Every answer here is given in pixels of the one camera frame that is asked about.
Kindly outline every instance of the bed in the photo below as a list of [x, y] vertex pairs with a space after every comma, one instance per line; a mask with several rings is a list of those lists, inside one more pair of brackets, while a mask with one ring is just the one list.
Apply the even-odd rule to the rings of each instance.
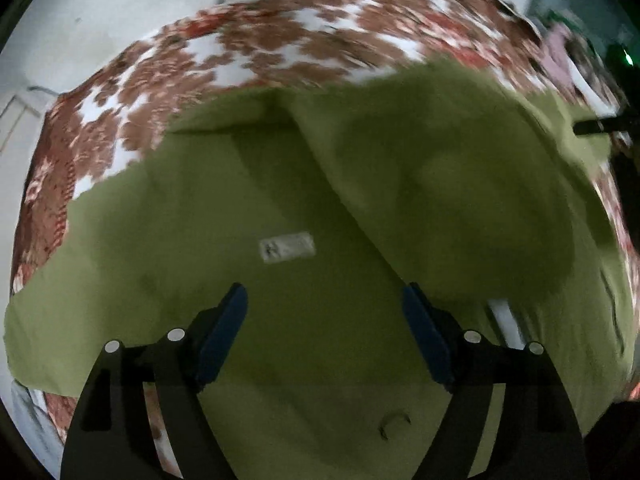
[[[521, 94], [562, 91], [540, 67], [537, 28], [500, 0], [258, 0], [202, 10], [140, 39], [48, 112], [15, 236], [12, 293], [64, 243], [67, 205], [154, 150], [181, 109], [234, 88], [364, 81], [440, 54]], [[638, 325], [640, 259], [607, 166], [593, 184]], [[76, 400], [44, 399], [64, 442]], [[161, 422], [152, 424], [160, 436]]]

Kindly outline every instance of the green towel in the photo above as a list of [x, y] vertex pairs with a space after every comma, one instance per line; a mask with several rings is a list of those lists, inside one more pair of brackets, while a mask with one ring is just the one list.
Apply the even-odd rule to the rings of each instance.
[[[494, 341], [483, 306], [508, 299], [587, 431], [622, 387], [634, 327], [587, 176], [607, 143], [573, 140], [573, 113], [445, 60], [220, 95], [71, 204], [65, 243], [7, 309], [11, 371], [77, 396], [106, 341], [154, 342], [241, 282], [248, 317], [200, 396], [239, 478], [410, 478], [449, 400], [402, 317], [416, 281]], [[263, 261], [261, 240], [301, 232], [315, 256]], [[393, 412], [412, 424], [385, 442]]]

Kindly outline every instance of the white tag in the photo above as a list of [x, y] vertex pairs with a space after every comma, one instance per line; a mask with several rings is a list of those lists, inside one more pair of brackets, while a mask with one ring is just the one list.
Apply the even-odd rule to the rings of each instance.
[[282, 235], [260, 240], [260, 256], [266, 264], [277, 264], [316, 255], [313, 237], [307, 233]]

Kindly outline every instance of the silver screw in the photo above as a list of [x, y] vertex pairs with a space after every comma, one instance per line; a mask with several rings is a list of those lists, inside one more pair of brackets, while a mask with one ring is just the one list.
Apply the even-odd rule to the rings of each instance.
[[529, 352], [535, 355], [542, 355], [545, 353], [545, 348], [540, 343], [531, 343], [529, 345]]
[[118, 348], [120, 348], [120, 343], [114, 339], [104, 346], [104, 351], [107, 352], [107, 354], [113, 354]]
[[482, 336], [475, 330], [467, 330], [465, 332], [465, 340], [469, 343], [477, 344], [482, 341]]
[[181, 328], [174, 328], [173, 330], [169, 330], [169, 333], [166, 335], [166, 338], [169, 341], [180, 341], [184, 337], [184, 330]]

